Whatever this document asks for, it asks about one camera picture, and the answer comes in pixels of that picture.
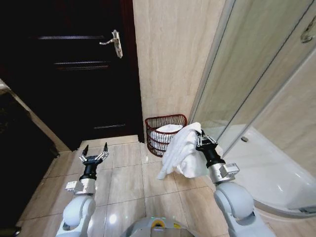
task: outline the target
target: door frame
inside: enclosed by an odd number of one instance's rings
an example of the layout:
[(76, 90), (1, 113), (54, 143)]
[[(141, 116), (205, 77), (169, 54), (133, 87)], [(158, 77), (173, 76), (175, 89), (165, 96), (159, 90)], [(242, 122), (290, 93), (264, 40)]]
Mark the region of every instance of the door frame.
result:
[(142, 143), (145, 142), (144, 137), (144, 125), (143, 125), (143, 112), (142, 112), (142, 101), (141, 91), (139, 82), (139, 70), (138, 70), (138, 57), (137, 57), (137, 45), (136, 45), (136, 34), (134, 24), (134, 8), (133, 0), (120, 0), (120, 13), (123, 22), (123, 33), (125, 36), (126, 55), (128, 57), (128, 64), (130, 66), (131, 77), (133, 81), (132, 88), (135, 92), (135, 105), (133, 109), (135, 113), (131, 115), (135, 124), (134, 132), (138, 135), (138, 140)]

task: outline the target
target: white towel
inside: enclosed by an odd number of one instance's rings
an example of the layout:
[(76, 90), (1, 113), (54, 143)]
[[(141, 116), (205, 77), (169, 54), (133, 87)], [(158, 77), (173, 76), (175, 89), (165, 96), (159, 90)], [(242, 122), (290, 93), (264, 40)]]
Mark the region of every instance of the white towel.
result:
[(192, 123), (182, 128), (171, 140), (162, 157), (162, 169), (157, 179), (163, 179), (174, 170), (188, 178), (209, 174), (206, 159), (196, 150), (198, 136), (202, 133), (201, 124)]
[[(176, 132), (179, 131), (181, 128), (183, 128), (182, 125), (168, 124), (160, 128), (157, 128), (156, 130), (158, 132)], [(171, 134), (160, 134), (155, 131), (151, 132), (151, 138), (158, 142), (167, 142), (169, 141), (170, 136)]]

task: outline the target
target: dark cabinet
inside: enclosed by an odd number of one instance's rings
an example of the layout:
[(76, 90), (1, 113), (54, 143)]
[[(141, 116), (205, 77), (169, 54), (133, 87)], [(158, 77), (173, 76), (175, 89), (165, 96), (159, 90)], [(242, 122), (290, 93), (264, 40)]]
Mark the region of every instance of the dark cabinet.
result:
[(0, 95), (1, 228), (16, 224), (56, 156), (53, 142), (10, 93)]

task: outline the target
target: beige tiled floor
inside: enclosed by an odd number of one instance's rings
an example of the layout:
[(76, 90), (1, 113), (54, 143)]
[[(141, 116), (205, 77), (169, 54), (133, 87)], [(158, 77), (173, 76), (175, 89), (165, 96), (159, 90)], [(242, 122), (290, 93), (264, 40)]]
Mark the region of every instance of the beige tiled floor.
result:
[[(90, 148), (89, 155), (101, 150)], [(134, 221), (146, 216), (177, 220), (202, 237), (228, 237), (227, 224), (213, 198), (214, 186), (208, 179), (187, 179), (173, 173), (157, 180), (161, 158), (138, 142), (109, 146), (109, 151), (111, 155), (97, 169), (97, 207), (89, 224), (89, 237), (119, 237)], [(63, 209), (73, 198), (64, 190), (65, 184), (78, 180), (83, 171), (77, 157), (81, 152), (62, 153), (52, 163), (18, 222), (21, 237), (55, 236)], [(312, 237), (316, 233), (315, 219), (264, 220), (278, 237)]]

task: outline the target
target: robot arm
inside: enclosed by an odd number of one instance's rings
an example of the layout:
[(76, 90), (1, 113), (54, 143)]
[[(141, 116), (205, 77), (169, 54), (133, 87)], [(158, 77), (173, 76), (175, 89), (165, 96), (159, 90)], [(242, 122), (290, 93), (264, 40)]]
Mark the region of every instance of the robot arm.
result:
[(219, 146), (210, 136), (198, 134), (197, 150), (203, 152), (216, 185), (214, 198), (224, 214), (230, 237), (275, 237), (262, 221), (253, 198), (242, 186), (231, 182), (239, 172), (238, 166), (226, 164), (218, 154)]
[(89, 222), (95, 210), (96, 168), (109, 156), (107, 144), (97, 156), (87, 157), (88, 149), (87, 146), (79, 156), (85, 165), (83, 175), (79, 181), (71, 181), (66, 185), (66, 190), (75, 193), (77, 197), (64, 209), (57, 237), (87, 237)]

